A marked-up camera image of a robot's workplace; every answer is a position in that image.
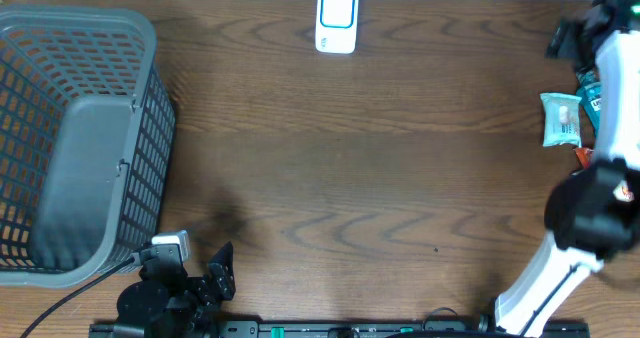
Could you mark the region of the blue mouthwash bottle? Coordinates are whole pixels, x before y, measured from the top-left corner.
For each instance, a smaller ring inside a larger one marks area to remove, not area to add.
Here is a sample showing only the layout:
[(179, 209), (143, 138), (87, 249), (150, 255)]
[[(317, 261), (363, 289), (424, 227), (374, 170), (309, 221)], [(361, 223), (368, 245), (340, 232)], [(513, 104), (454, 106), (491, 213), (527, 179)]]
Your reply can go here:
[(601, 110), (601, 83), (598, 74), (594, 69), (584, 69), (576, 72), (576, 78), (579, 84), (576, 95), (581, 98), (580, 104), (592, 124), (594, 135), (597, 136)]

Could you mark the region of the white tissue pack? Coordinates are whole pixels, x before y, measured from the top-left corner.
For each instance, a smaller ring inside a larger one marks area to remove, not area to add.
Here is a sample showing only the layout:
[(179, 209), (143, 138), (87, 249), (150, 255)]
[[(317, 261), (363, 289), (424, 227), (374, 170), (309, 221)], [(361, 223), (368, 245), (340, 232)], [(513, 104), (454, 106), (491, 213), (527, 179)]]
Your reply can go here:
[(540, 100), (545, 114), (543, 146), (569, 144), (581, 147), (581, 98), (563, 93), (541, 93)]

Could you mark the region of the red chocolate bar wrapper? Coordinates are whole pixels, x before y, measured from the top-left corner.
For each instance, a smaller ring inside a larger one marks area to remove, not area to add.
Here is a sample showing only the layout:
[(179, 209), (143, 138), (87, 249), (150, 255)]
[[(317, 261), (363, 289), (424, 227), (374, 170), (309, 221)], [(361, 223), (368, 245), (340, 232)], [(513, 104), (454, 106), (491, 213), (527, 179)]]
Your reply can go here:
[(577, 147), (573, 149), (576, 157), (580, 163), (580, 166), (583, 170), (587, 169), (591, 164), (591, 158), (593, 155), (593, 150), (588, 147)]

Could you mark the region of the yellow snack bag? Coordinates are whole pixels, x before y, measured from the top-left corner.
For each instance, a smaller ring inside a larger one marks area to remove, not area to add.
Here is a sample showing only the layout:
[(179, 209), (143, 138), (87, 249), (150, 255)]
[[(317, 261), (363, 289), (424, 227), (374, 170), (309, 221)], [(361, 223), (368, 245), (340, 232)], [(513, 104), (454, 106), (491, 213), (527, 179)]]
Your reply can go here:
[(630, 203), (634, 201), (634, 194), (629, 189), (627, 182), (622, 181), (614, 189), (613, 194), (618, 201)]

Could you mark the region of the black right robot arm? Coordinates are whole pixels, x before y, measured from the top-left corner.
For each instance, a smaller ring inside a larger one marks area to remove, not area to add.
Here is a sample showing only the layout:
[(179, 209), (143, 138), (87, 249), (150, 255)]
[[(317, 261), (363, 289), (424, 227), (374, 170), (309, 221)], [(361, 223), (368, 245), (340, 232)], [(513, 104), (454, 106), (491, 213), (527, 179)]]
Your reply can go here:
[(541, 336), (585, 279), (639, 242), (639, 0), (592, 0), (561, 21), (546, 55), (597, 71), (601, 121), (590, 165), (554, 188), (541, 246), (495, 301), (497, 336)]

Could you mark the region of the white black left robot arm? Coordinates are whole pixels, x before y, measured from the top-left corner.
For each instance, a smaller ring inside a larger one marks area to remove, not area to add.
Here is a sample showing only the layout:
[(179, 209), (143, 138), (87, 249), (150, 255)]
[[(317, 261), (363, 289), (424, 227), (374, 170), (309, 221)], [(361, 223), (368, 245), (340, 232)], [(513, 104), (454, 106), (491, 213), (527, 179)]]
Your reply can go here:
[(236, 293), (234, 247), (228, 242), (207, 262), (208, 272), (190, 276), (176, 244), (152, 245), (140, 254), (140, 281), (117, 300), (111, 337), (217, 337), (212, 315)]

